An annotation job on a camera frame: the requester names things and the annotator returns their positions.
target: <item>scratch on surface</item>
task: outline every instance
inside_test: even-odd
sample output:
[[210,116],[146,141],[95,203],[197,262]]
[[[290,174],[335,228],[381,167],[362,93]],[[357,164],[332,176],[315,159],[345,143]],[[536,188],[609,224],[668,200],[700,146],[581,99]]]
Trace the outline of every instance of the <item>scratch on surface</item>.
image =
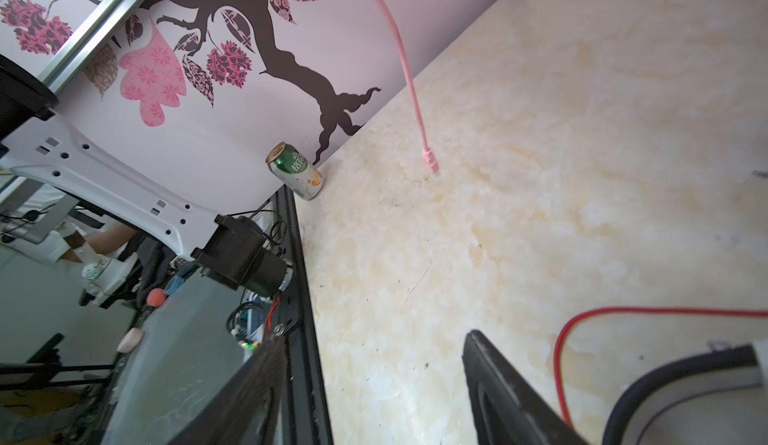
[[418,282],[416,283],[416,285],[414,285],[413,288],[411,288],[411,291],[408,292],[408,296],[406,296],[406,301],[404,301],[402,303],[402,306],[400,307],[400,312],[401,313],[402,313],[403,308],[406,307],[406,304],[408,303],[408,299],[410,298],[411,294],[413,293],[414,290],[416,290],[416,287],[418,287],[418,284],[422,283],[422,280],[424,280],[424,277],[426,277],[427,272],[429,271],[430,268],[432,268],[432,262],[431,261],[429,262],[429,267],[427,267],[427,269],[424,271],[424,275],[422,275],[422,277],[418,279]]

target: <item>tree branch decal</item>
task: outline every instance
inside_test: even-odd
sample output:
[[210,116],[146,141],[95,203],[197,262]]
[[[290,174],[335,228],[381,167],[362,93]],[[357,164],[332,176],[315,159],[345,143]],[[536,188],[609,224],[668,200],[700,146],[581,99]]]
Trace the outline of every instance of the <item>tree branch decal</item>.
[[[265,69],[262,74],[291,82],[304,93],[312,96],[320,106],[322,132],[320,133],[320,148],[316,151],[314,163],[320,162],[320,155],[328,148],[331,133],[337,126],[347,135],[352,135],[361,128],[352,124],[352,119],[348,113],[358,110],[363,104],[367,104],[373,92],[380,89],[372,87],[360,95],[338,94],[325,76],[307,66],[299,65],[291,52],[277,48],[270,12],[272,7],[269,0],[146,0],[141,7],[150,9],[164,1],[173,2],[183,8],[197,10],[195,18],[191,21],[179,20],[165,15],[157,19],[158,23],[168,22],[190,32],[193,30],[199,32],[197,37],[200,39],[197,43],[191,41],[186,44],[184,49],[187,56],[194,56],[207,42],[208,19],[213,21],[216,18],[216,12],[220,9],[227,8],[229,10],[227,12],[228,18],[233,18],[235,17],[234,14],[238,14],[250,23],[253,29],[253,43],[249,45],[256,48],[264,62]],[[240,24],[236,31],[243,31],[244,28]],[[233,35],[236,40],[244,43],[243,35],[235,35],[235,33]]]

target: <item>white sleeve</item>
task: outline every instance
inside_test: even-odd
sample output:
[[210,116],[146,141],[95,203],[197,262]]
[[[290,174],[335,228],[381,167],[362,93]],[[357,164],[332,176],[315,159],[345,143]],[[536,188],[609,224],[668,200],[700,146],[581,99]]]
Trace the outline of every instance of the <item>white sleeve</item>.
[[6,244],[14,250],[20,251],[29,258],[33,258],[37,261],[55,263],[62,255],[69,250],[69,245],[53,230],[43,241],[35,245],[24,239],[15,239],[11,243]]

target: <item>marble tabletop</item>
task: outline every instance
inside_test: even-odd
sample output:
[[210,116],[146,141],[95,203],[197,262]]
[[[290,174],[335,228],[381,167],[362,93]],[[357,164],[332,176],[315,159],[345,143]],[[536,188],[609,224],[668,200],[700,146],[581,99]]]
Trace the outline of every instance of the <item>marble tabletop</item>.
[[[442,175],[401,92],[297,204],[336,443],[475,443],[473,328],[557,410],[579,312],[768,308],[768,0],[499,0],[416,85]],[[598,443],[629,383],[764,322],[577,327],[576,429]]]

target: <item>beverage can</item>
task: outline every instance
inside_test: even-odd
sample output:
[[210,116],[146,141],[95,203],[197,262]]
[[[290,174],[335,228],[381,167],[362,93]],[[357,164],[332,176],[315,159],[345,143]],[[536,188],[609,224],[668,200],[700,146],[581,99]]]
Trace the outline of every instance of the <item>beverage can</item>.
[[266,166],[304,200],[312,200],[322,188],[322,175],[290,143],[277,144],[266,156]]

